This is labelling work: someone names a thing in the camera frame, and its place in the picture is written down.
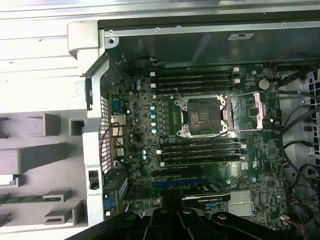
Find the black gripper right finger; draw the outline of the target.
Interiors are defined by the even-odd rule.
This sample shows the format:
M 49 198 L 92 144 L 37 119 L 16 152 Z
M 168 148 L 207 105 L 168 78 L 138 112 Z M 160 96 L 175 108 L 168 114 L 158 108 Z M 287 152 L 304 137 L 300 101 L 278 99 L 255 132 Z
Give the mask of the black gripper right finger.
M 272 230 L 229 212 L 207 218 L 185 207 L 180 190 L 172 191 L 172 211 L 177 215 L 187 240 L 297 240 L 289 230 Z

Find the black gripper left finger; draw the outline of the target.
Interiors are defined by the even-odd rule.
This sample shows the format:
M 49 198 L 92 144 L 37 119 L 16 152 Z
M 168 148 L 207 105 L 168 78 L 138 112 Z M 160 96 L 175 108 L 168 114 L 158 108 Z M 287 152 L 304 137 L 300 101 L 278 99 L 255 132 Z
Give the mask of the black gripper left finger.
M 169 240 L 174 213 L 178 210 L 178 191 L 164 190 L 161 205 L 143 217 L 123 212 L 70 236 L 69 240 Z

